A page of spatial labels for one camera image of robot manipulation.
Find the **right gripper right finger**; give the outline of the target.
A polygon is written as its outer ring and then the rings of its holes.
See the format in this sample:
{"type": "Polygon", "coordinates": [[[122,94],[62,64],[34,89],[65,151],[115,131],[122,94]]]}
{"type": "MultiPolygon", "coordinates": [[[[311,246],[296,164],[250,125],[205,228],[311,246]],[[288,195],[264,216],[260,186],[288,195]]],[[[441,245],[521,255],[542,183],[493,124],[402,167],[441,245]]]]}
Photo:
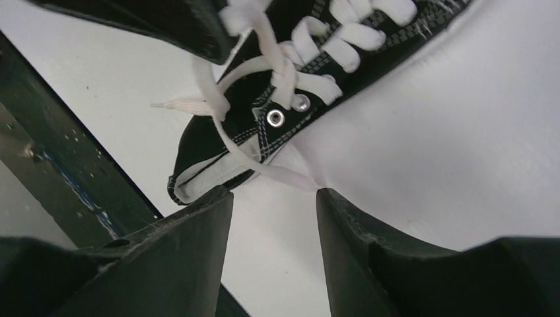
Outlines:
{"type": "Polygon", "coordinates": [[[316,194],[332,316],[558,316],[559,239],[502,237],[453,251],[316,194]]]}

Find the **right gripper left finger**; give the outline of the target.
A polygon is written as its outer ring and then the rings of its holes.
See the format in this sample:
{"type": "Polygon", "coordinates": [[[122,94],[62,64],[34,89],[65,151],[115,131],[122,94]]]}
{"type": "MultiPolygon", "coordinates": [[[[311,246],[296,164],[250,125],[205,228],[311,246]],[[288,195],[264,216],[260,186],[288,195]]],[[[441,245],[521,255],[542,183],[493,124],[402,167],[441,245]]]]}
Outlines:
{"type": "Polygon", "coordinates": [[[1,239],[2,316],[233,316],[221,285],[233,194],[213,188],[101,248],[1,239]]]}

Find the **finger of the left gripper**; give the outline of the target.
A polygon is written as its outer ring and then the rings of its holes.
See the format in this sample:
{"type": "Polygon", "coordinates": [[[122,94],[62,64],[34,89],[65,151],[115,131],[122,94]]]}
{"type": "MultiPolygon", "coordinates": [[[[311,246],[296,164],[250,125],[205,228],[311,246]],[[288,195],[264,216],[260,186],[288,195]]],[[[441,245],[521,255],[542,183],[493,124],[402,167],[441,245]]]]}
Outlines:
{"type": "Polygon", "coordinates": [[[237,38],[219,11],[226,1],[34,0],[32,4],[70,17],[162,40],[212,63],[225,63],[237,38]]]}

